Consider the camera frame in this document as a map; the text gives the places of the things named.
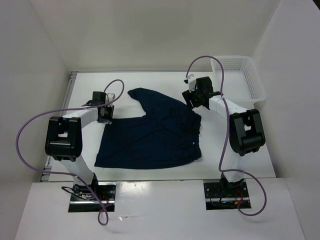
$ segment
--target white panel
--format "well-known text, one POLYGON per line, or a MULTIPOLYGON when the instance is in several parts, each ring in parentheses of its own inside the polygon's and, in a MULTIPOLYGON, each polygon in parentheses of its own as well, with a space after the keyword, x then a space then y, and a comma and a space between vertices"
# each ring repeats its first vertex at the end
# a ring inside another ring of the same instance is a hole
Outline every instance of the white panel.
POLYGON ((312 0, 282 0, 253 58, 267 100, 260 106, 266 143, 288 180, 308 240, 319 239, 320 11, 312 0))
MULTIPOLYGON (((118 182, 115 212, 100 226, 97 212, 68 213, 70 183, 34 183, 16 240, 60 239, 237 239, 303 240, 300 223, 284 179, 261 179, 268 195, 265 211, 244 217, 237 209, 206 210, 203 181, 118 182)), ((263 194, 248 179, 253 213, 263 194)))
POLYGON ((0 238, 13 240, 25 208, 31 182, 0 184, 0 238))
MULTIPOLYGON (((194 72, 194 75, 196 78, 210 76, 213 79, 211 72, 194 72)), ((130 89, 140 87, 151 89, 185 102, 182 92, 188 89, 188 85, 183 82, 184 78, 184 72, 78 73, 71 94, 69 108, 83 105, 92 98, 93 91, 103 90, 111 80, 122 79, 125 83, 125 91, 122 97, 114 103, 113 117, 140 117, 145 112, 140 103, 127 94, 130 89)), ((120 90, 121 84, 116 82, 109 87, 107 92, 117 95, 120 90)), ((221 172, 218 170, 218 165, 226 137, 226 119, 204 107, 196 108, 194 111, 202 116, 199 136, 202 157, 190 164, 149 170, 95 167, 94 164, 105 127, 97 122, 92 122, 82 130, 82 156, 87 166, 96 174, 99 181, 219 179, 221 172)), ((266 146, 263 146, 254 154, 247 154, 245 159, 247 170, 251 174, 259 178, 275 177, 266 146)), ((66 171, 58 161, 53 161, 52 170, 66 171)), ((65 175, 51 174, 49 180, 72 181, 72 178, 65 175)))
POLYGON ((279 0, 30 2, 67 68, 94 71, 180 70, 203 54, 249 56, 279 0))
MULTIPOLYGON (((68 73, 29 1, 0 1, 0 31, 0 239, 13 240, 31 182, 39 179, 18 159, 16 134, 33 115, 61 106, 68 73)), ((40 168, 47 125, 44 117, 21 138, 23 155, 40 168)))

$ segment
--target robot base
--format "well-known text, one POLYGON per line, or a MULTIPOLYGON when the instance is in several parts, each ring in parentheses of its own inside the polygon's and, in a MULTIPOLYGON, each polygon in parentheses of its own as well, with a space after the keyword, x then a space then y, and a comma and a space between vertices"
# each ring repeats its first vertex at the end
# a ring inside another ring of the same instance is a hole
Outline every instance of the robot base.
MULTIPOLYGON (((96 186, 97 196, 108 212, 115 211, 116 184, 116 182, 99 182, 96 186)), ((100 210, 100 204, 88 190, 82 190, 78 196, 71 194, 69 213, 99 212, 100 210)))

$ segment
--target black wire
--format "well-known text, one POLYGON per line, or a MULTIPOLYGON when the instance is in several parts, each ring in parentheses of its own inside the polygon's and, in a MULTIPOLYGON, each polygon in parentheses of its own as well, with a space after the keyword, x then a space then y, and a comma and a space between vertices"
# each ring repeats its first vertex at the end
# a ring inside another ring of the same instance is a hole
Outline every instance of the black wire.
POLYGON ((77 198, 79 198, 81 200, 92 200, 92 199, 94 199, 93 195, 91 197, 88 197, 87 195, 90 195, 90 194, 81 193, 81 192, 77 191, 76 189, 68 187, 68 186, 62 186, 61 189, 63 191, 65 191, 65 192, 67 192, 68 194, 71 194, 72 196, 77 197, 77 198))

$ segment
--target black bracket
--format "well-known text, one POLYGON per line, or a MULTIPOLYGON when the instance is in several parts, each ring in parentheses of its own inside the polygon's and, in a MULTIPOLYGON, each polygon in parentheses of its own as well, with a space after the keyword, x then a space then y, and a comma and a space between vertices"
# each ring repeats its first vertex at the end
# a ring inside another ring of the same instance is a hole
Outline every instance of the black bracket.
POLYGON ((53 116, 49 119, 45 153, 55 160, 74 162, 82 152, 82 131, 80 117, 63 118, 53 116))
POLYGON ((220 95, 220 92, 214 92, 211 79, 208 76, 196 79, 194 91, 190 92, 189 90, 187 90, 182 93, 186 105, 190 109, 197 108, 200 106, 204 106, 207 109, 209 109, 209 99, 217 95, 220 95))
POLYGON ((229 141, 234 152, 244 156, 255 153, 266 143, 260 113, 256 109, 230 115, 229 141))
MULTIPOLYGON (((88 106, 98 106, 106 103, 107 94, 103 91, 94 91, 92 93, 92 100, 89 100, 86 105, 88 106)), ((103 106, 98 107, 98 119, 97 122, 101 124, 111 124, 112 117, 114 115, 115 106, 103 106)))

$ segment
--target white table surface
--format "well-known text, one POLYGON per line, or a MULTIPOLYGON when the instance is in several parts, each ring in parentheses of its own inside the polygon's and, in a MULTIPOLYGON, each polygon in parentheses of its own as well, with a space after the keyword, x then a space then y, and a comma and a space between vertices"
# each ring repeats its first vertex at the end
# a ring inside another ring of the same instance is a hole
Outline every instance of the white table surface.
MULTIPOLYGON (((198 77, 209 76, 211 72, 194 72, 198 77)), ((105 86, 114 79, 122 79, 125 91, 122 97, 114 103, 114 118, 140 117, 145 114, 140 103, 127 94, 128 90, 146 88, 158 91, 169 97, 185 102, 182 92, 188 89, 183 82, 184 72, 101 72, 78 73, 71 93, 69 108, 79 107, 92 98, 93 91, 103 91, 105 86)), ((121 91, 121 84, 115 83, 107 92, 121 91)), ((226 120, 213 111, 204 107, 194 110, 202 116, 199 144, 202 157, 190 164, 166 169, 123 169, 95 167, 104 125, 92 122, 82 129, 83 150, 82 155, 87 166, 96 174, 99 181, 152 181, 152 180, 197 180, 219 179, 219 159, 226 134, 226 120)), ((267 146, 263 146, 254 154, 247 154, 247 171, 257 178, 275 178, 267 146)), ((65 167, 58 161, 51 161, 52 171, 66 172, 65 167)), ((70 176, 54 175, 49 177, 50 182, 72 181, 70 176)))
MULTIPOLYGON (((254 217, 237 209, 206 210, 202 180, 118 182, 115 212, 101 226, 97 212, 68 213, 71 182, 33 183, 16 240, 304 240, 295 207, 282 178, 261 179, 268 203, 254 217)), ((253 213, 264 196, 247 179, 253 213)))

